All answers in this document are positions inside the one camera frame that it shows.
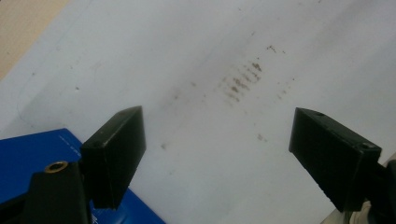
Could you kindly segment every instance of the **dirt spot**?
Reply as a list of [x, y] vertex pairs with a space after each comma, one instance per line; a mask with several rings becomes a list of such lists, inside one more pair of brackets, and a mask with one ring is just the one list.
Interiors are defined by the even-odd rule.
[[241, 76], [242, 76], [246, 81], [248, 81], [248, 82], [250, 82], [250, 83], [252, 82], [251, 79], [250, 79], [245, 73], [242, 73]]
[[232, 93], [226, 92], [225, 93], [228, 97], [230, 97], [231, 99], [235, 100], [236, 102], [239, 102], [239, 98], [236, 97], [235, 95], [233, 95]]
[[271, 49], [274, 53], [276, 53], [276, 50], [275, 50], [274, 46], [272, 46], [272, 45], [268, 46], [267, 49]]
[[260, 68], [260, 65], [258, 63], [252, 63], [251, 65], [253, 65], [254, 68], [256, 68], [257, 70], [261, 71], [262, 69]]
[[250, 91], [250, 88], [249, 88], [247, 85], [245, 85], [245, 84], [241, 81], [241, 79], [235, 77], [235, 78], [233, 79], [233, 81], [235, 82], [235, 84], [236, 84], [238, 87], [240, 87], [240, 88], [242, 88], [242, 89], [245, 89], [245, 90], [247, 90], [247, 91]]
[[236, 87], [231, 87], [231, 90], [233, 90], [234, 92], [239, 92], [239, 90]]

